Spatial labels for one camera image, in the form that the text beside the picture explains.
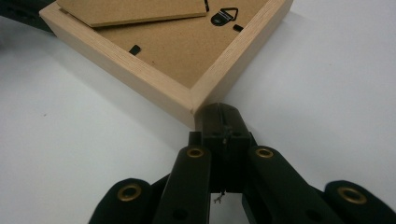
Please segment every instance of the d-ring hanger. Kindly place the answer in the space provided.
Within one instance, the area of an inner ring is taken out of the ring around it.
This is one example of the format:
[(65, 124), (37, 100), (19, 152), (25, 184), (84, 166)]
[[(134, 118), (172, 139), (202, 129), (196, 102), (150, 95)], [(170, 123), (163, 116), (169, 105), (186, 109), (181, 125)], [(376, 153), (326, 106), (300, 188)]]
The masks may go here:
[[(235, 15), (230, 15), (227, 11), (235, 11)], [(215, 26), (222, 26), (227, 24), (229, 21), (235, 21), (238, 16), (238, 8), (237, 7), (225, 7), (222, 8), (216, 15), (212, 17), (210, 21)]]

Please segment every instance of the white table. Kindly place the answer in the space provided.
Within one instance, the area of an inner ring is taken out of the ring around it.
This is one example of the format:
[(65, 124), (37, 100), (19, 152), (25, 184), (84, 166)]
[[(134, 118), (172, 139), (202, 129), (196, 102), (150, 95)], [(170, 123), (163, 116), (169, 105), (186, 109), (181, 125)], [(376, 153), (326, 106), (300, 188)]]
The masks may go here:
[[(396, 1), (295, 0), (224, 103), (312, 186), (396, 209)], [(53, 35), (0, 18), (0, 223), (87, 223), (116, 182), (167, 175), (189, 129)], [(240, 195), (211, 223), (248, 223)]]

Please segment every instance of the brass rivet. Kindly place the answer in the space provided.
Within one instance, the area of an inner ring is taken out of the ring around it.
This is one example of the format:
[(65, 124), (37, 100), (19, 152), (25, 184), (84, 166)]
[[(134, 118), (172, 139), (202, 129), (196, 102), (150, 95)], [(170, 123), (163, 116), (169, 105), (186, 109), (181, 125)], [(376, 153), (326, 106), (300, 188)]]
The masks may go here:
[(272, 152), (268, 148), (259, 148), (259, 149), (256, 150), (256, 154), (259, 157), (262, 157), (262, 158), (265, 158), (265, 159), (269, 159), (269, 158), (272, 158), (274, 156), (274, 152)]
[(348, 188), (348, 187), (340, 187), (337, 190), (338, 194), (350, 203), (355, 204), (364, 204), (367, 203), (367, 198), (359, 191)]
[(187, 150), (187, 155), (191, 158), (200, 158), (204, 156), (204, 154), (204, 151), (200, 148), (190, 148), (189, 150)]
[(142, 194), (140, 186), (137, 184), (129, 184), (120, 189), (117, 196), (123, 202), (130, 202), (138, 198), (140, 194)]

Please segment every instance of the mdf board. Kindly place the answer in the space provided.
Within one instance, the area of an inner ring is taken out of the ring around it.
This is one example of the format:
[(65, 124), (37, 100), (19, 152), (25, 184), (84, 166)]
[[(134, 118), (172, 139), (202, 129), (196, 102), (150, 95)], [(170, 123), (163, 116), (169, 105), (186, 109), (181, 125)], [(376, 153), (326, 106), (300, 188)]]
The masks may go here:
[[(96, 29), (56, 3), (40, 14), (73, 49), (193, 128), (197, 110), (223, 98), (291, 3), (212, 0), (205, 17)], [(210, 19), (223, 7), (238, 7), (237, 19), (214, 26)], [(135, 56), (134, 45), (141, 48)]]
[(57, 0), (58, 5), (91, 27), (198, 17), (205, 0)]

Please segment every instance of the wooden frame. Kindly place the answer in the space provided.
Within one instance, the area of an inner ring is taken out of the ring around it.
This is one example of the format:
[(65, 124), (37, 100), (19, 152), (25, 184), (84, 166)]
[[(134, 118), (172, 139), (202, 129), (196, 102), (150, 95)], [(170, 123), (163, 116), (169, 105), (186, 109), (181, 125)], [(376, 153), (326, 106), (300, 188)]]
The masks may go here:
[(62, 41), (189, 127), (203, 105), (220, 101), (291, 7), (268, 0), (192, 87), (173, 80), (65, 13), (56, 3), (40, 11)]

